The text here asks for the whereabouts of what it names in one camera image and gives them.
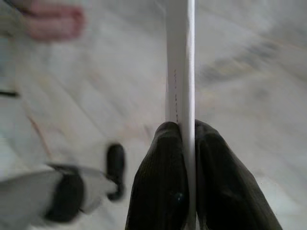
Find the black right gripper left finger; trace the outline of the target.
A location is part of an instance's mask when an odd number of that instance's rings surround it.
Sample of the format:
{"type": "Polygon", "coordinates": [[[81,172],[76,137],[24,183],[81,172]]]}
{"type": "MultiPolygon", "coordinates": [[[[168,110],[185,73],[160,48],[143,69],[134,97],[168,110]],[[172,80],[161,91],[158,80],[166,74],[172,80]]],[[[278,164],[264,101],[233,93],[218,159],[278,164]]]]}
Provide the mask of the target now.
{"type": "Polygon", "coordinates": [[[189,187],[179,127],[165,122],[134,177],[125,228],[182,230],[189,210],[189,187]]]}

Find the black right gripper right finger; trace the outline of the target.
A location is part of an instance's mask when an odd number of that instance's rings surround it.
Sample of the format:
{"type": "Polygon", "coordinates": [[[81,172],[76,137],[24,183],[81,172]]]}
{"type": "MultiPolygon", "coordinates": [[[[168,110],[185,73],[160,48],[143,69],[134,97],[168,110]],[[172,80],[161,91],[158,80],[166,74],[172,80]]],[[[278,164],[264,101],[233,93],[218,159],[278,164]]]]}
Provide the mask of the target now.
{"type": "Polygon", "coordinates": [[[252,173],[220,133],[195,121],[197,216],[202,230],[280,230],[252,173]]]}

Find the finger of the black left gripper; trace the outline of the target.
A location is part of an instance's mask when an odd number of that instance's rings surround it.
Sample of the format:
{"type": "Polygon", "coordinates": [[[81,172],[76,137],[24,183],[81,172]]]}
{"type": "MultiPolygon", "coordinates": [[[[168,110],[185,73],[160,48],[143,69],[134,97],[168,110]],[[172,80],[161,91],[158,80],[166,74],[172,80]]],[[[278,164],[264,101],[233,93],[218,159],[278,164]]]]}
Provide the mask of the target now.
{"type": "Polygon", "coordinates": [[[119,143],[111,144],[106,154],[106,173],[116,184],[123,183],[125,151],[119,143]]]}

